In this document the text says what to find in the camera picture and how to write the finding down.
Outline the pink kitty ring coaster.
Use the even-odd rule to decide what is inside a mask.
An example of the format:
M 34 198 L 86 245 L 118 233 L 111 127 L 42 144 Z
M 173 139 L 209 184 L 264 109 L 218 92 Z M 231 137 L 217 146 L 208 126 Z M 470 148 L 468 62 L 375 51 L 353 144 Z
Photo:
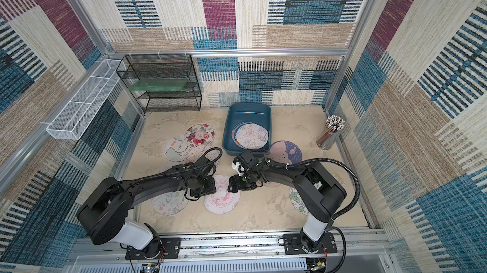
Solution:
M 225 175 L 214 176 L 216 193 L 204 198 L 204 206 L 211 213 L 223 215 L 234 210 L 241 197 L 241 192 L 229 193 L 230 178 Z

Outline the white pink bunny coaster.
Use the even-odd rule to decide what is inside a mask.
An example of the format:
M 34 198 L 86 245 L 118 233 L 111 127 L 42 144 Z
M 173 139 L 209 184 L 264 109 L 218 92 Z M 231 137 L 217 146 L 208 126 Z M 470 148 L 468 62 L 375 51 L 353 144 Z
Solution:
M 242 122 L 232 130 L 231 138 L 243 149 L 259 150 L 268 144 L 270 134 L 267 129 L 256 123 Z

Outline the white butterfly coaster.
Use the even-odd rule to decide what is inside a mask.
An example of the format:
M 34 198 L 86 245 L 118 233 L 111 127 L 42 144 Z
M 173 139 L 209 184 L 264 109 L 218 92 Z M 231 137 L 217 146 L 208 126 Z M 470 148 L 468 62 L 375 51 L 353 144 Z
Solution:
M 184 193 L 171 192 L 151 199 L 153 209 L 164 216 L 172 216 L 181 212 L 189 203 Z

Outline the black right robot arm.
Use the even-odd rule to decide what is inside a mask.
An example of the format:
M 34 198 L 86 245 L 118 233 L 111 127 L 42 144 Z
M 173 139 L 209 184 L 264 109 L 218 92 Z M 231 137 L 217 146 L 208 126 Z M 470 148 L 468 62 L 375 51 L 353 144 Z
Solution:
M 344 208 L 347 191 L 323 166 L 337 165 L 345 170 L 354 183 L 353 199 Z M 344 163 L 331 158 L 313 158 L 296 164 L 279 163 L 267 156 L 258 157 L 245 151 L 234 158 L 232 169 L 237 172 L 228 184 L 228 192 L 252 191 L 257 183 L 279 183 L 295 189 L 308 210 L 308 218 L 300 230 L 303 251 L 316 253 L 322 248 L 323 235 L 333 223 L 348 213 L 359 201 L 361 184 L 357 175 Z

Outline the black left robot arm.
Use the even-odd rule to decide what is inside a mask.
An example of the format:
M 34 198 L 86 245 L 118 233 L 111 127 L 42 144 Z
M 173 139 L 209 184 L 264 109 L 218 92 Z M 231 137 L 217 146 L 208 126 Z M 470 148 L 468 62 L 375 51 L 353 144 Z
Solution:
M 123 229 L 128 212 L 135 206 L 162 194 L 182 191 L 188 201 L 197 201 L 216 192 L 213 175 L 215 163 L 223 150 L 216 152 L 214 160 L 204 153 L 196 162 L 175 165 L 165 172 L 133 180 L 104 179 L 79 207 L 76 217 L 92 243 L 112 241 Z

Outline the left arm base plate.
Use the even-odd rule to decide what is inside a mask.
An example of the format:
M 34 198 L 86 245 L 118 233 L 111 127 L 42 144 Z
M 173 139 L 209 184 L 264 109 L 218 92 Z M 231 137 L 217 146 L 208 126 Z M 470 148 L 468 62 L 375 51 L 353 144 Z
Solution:
M 181 238 L 159 238 L 153 240 L 143 250 L 128 248 L 125 260 L 166 260 L 177 259 L 180 253 Z

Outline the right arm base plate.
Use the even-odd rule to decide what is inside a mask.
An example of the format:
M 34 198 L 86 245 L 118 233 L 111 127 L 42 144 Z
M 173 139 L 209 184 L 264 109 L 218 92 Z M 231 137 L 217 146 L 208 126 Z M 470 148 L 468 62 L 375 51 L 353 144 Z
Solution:
M 337 253 L 336 241 L 331 232 L 324 233 L 318 241 L 313 241 L 303 232 L 284 234 L 278 239 L 278 244 L 284 246 L 286 255 Z

